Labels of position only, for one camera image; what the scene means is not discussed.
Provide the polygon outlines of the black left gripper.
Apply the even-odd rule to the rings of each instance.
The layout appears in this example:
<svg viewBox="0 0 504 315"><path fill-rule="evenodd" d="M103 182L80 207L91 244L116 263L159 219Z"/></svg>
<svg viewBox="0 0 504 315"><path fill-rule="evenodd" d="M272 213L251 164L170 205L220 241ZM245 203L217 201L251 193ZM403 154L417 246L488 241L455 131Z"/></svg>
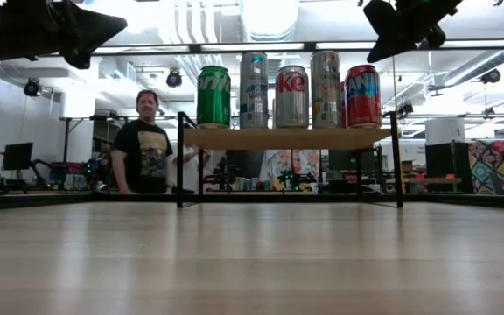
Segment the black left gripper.
<svg viewBox="0 0 504 315"><path fill-rule="evenodd" d="M57 53L72 67L90 68L93 52L128 23L79 8L71 0L0 0L0 60Z"/></svg>

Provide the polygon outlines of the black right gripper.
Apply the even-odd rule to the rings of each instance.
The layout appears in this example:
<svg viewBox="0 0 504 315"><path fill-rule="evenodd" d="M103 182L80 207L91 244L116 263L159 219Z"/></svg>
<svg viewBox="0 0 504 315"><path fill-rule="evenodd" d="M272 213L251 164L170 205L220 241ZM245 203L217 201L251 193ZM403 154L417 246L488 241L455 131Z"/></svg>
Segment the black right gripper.
<svg viewBox="0 0 504 315"><path fill-rule="evenodd" d="M415 48L426 42L439 48L446 40L438 22L458 12L463 0L395 0L395 8L384 0L370 0L363 12L378 39L367 56L375 63Z"/></svg>

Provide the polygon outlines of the white Celsius Tropical Vibe can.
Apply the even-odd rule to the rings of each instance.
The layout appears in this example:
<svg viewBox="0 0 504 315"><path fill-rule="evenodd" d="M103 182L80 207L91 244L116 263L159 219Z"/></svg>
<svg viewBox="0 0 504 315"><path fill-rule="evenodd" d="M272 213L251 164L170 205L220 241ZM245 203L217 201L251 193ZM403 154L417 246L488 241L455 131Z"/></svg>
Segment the white Celsius Tropical Vibe can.
<svg viewBox="0 0 504 315"><path fill-rule="evenodd" d="M340 58L335 51L311 55L312 126L333 129L341 126Z"/></svg>

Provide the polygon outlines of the silver beverage can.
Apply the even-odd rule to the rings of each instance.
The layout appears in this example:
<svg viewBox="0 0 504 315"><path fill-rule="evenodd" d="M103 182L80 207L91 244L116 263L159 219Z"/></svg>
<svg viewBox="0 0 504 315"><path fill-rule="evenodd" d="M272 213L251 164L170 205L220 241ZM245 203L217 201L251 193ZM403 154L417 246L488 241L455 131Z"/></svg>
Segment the silver beverage can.
<svg viewBox="0 0 504 315"><path fill-rule="evenodd" d="M304 128L309 125L309 81L302 66L284 66L276 76L275 125Z"/></svg>

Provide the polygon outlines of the green Sprite can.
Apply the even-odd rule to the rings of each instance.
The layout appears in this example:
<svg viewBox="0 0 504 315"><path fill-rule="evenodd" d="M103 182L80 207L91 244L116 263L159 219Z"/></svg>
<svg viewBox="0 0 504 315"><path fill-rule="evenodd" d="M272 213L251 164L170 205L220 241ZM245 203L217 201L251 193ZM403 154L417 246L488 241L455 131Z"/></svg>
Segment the green Sprite can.
<svg viewBox="0 0 504 315"><path fill-rule="evenodd" d="M197 126L228 128L231 118L231 79L223 66L204 66L198 77Z"/></svg>

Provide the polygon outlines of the silver Celsius Arctic Vibe can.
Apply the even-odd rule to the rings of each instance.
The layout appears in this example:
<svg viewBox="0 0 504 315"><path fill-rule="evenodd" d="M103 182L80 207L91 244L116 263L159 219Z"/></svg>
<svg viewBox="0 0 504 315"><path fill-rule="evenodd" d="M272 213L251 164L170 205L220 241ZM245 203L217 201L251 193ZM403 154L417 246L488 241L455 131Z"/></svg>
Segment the silver Celsius Arctic Vibe can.
<svg viewBox="0 0 504 315"><path fill-rule="evenodd" d="M245 52L240 64L240 128L268 127L268 58L264 52Z"/></svg>

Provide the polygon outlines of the white box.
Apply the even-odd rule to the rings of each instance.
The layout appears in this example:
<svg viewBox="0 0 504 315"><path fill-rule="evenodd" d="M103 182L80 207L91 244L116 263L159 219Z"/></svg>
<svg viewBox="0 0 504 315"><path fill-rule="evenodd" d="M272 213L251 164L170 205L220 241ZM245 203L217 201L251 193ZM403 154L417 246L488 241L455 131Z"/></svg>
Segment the white box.
<svg viewBox="0 0 504 315"><path fill-rule="evenodd" d="M425 144L448 144L452 141L463 143L466 128L463 118L437 118L425 123Z"/></svg>

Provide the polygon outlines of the person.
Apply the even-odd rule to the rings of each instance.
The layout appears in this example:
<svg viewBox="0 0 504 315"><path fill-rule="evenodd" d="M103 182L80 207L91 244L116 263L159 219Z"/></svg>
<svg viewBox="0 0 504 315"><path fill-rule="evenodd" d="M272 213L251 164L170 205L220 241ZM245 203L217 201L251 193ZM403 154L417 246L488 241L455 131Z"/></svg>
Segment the person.
<svg viewBox="0 0 504 315"><path fill-rule="evenodd" d="M168 171L173 149L164 129L156 125L158 96L149 89L136 96L138 118L116 133L112 169L122 194L164 194L171 184Z"/></svg>
<svg viewBox="0 0 504 315"><path fill-rule="evenodd" d="M183 145L183 193L195 194L199 191L199 149L195 146L186 146ZM203 163L207 164L211 155L204 151L203 155ZM171 166L173 167L173 187L171 189L172 193L177 191L177 162L178 156L174 154L174 157L171 161Z"/></svg>

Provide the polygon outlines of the black cabinet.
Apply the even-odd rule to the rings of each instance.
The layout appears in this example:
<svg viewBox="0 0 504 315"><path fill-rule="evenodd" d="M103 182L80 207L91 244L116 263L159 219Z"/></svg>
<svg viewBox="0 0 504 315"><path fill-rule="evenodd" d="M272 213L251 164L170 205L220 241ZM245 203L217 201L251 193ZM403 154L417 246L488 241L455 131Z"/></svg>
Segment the black cabinet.
<svg viewBox="0 0 504 315"><path fill-rule="evenodd" d="M429 184L432 193L473 194L468 143L441 143L425 146L425 166L428 178L445 178L453 174L461 179L454 184Z"/></svg>

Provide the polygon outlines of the black computer monitor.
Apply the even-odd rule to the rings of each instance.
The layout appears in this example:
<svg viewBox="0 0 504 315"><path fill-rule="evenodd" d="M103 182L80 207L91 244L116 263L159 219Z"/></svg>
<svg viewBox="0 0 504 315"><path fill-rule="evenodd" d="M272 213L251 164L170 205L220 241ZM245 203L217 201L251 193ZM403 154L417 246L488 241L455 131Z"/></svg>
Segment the black computer monitor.
<svg viewBox="0 0 504 315"><path fill-rule="evenodd" d="M33 143L8 144L3 152L3 169L22 171L30 168Z"/></svg>

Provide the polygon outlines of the floral patterned cloth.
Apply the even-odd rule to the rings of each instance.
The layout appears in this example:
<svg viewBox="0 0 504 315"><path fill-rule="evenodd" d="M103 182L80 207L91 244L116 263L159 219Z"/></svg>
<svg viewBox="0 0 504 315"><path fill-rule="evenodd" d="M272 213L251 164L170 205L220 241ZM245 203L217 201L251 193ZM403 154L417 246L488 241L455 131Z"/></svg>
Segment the floral patterned cloth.
<svg viewBox="0 0 504 315"><path fill-rule="evenodd" d="M319 150L266 150L263 153L259 180L269 181L276 190L282 190L284 185L278 180L283 171L294 169L297 175L306 175L314 179L310 188L317 190L319 182L320 151Z"/></svg>

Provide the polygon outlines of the colourful patchwork quilt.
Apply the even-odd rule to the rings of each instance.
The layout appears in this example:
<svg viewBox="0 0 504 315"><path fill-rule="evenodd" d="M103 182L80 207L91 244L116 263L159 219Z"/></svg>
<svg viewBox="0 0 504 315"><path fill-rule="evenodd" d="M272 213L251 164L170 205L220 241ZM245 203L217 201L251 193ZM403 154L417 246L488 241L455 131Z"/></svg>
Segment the colourful patchwork quilt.
<svg viewBox="0 0 504 315"><path fill-rule="evenodd" d="M469 143L468 154L474 193L504 195L504 140Z"/></svg>

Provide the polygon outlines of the wooden shelf black metal frame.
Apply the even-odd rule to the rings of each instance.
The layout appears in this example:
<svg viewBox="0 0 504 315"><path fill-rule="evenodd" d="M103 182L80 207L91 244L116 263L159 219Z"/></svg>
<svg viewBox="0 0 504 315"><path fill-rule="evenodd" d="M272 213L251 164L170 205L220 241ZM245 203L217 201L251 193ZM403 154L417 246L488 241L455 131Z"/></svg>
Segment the wooden shelf black metal frame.
<svg viewBox="0 0 504 315"><path fill-rule="evenodd" d="M386 137L392 140L395 174L395 206L403 207L403 175L399 152L397 113L389 111L388 129L199 129L183 111L177 113L178 154L185 144L199 148L199 191L194 194L176 193L177 207L213 202L228 203L238 199L233 194L205 195L203 193L203 150L274 150L316 149L362 151Z"/></svg>

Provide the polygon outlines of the black aluminium table frame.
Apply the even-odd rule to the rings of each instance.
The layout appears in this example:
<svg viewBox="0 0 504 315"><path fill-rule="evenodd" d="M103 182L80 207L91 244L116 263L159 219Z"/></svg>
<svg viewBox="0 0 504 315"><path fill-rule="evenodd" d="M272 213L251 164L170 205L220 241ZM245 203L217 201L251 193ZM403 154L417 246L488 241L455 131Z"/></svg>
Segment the black aluminium table frame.
<svg viewBox="0 0 504 315"><path fill-rule="evenodd" d="M504 196L473 194L408 194L397 200L393 194L362 196L352 194L307 194L307 193L271 193L244 192L242 194L99 194L99 193L50 193L50 194L8 194L0 196L0 209L20 207L41 207L88 202L158 202L158 203L386 203L397 205L408 202L430 202L478 207L504 208Z"/></svg>

